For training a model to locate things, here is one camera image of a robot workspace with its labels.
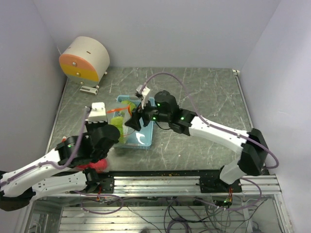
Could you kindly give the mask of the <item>large green cabbage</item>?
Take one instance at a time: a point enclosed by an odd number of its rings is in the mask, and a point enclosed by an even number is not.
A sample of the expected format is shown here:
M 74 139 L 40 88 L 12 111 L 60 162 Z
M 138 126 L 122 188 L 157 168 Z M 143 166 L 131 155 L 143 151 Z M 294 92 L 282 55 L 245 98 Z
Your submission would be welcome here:
M 123 134 L 123 117 L 122 116 L 115 116 L 111 118 L 110 124 L 115 126 L 119 132 L 120 132 L 120 137 L 119 137 L 119 142 L 124 143 L 124 134 Z

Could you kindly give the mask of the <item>clear orange-zip bag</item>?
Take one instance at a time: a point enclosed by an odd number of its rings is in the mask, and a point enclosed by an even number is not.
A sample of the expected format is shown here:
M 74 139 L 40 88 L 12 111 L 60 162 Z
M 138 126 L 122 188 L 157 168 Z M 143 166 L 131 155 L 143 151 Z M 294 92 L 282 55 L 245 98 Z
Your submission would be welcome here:
M 101 159 L 96 163 L 88 163 L 87 165 L 75 166 L 72 168 L 72 171 L 82 171 L 86 168 L 93 168 L 97 173 L 106 173 L 109 172 L 108 161 L 106 159 Z
M 135 132 L 134 129 L 125 126 L 125 122 L 131 118 L 132 110 L 135 108 L 136 105 L 130 100 L 122 100 L 106 111 L 108 123 L 120 131 L 119 144 L 126 144 L 129 136 Z

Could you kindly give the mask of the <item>red tomato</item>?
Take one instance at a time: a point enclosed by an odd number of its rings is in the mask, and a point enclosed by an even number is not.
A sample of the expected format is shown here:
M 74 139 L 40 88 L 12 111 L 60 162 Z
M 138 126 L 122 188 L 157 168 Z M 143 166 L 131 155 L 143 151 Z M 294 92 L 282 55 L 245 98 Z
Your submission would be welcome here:
M 105 172 L 107 169 L 107 160 L 106 159 L 101 159 L 98 162 L 95 163 L 89 163 L 89 167 L 92 169 L 95 169 L 96 172 L 101 173 L 101 172 Z

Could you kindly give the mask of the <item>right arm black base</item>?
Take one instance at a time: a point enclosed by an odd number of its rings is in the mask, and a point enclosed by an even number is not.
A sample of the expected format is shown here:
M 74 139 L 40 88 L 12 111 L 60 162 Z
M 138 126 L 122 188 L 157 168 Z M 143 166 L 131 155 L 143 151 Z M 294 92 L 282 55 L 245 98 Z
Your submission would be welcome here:
M 242 188 L 239 185 L 239 181 L 235 181 L 233 184 L 225 184 L 218 178 L 214 177 L 200 177 L 199 182 L 196 183 L 200 187 L 201 193 L 241 193 Z

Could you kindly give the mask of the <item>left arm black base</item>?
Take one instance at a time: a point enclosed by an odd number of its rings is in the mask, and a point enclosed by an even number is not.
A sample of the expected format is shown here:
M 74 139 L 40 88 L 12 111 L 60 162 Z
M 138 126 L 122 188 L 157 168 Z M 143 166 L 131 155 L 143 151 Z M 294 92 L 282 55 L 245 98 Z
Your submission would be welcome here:
M 74 173 L 73 181 L 76 183 L 73 191 L 88 194 L 112 194 L 115 180 L 108 173 L 99 174 L 93 168 Z

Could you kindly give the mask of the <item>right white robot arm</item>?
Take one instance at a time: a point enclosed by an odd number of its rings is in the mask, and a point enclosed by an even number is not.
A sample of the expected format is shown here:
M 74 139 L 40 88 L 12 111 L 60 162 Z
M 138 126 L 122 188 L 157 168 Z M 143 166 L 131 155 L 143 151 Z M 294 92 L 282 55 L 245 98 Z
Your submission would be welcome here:
M 165 90 L 156 93 L 154 104 L 150 104 L 148 95 L 137 93 L 136 96 L 141 102 L 126 120 L 127 127 L 140 131 L 151 121 L 165 122 L 176 133 L 210 140 L 238 154 L 236 160 L 220 168 L 214 180 L 218 191 L 225 192 L 245 175 L 261 175 L 267 144 L 260 130 L 253 128 L 248 132 L 208 121 L 193 111 L 180 108 L 175 97 Z

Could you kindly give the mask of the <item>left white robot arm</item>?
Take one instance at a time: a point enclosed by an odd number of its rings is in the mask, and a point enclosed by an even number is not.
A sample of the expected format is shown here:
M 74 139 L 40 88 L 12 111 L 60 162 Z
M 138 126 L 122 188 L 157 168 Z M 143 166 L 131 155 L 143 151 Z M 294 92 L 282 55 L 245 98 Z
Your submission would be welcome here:
M 85 123 L 87 131 L 70 136 L 34 162 L 11 172 L 0 173 L 0 208 L 21 209 L 32 201 L 68 191 L 95 192 L 100 186 L 96 169 L 87 167 L 71 175 L 59 173 L 77 170 L 106 158 L 117 144 L 120 131 L 107 122 Z

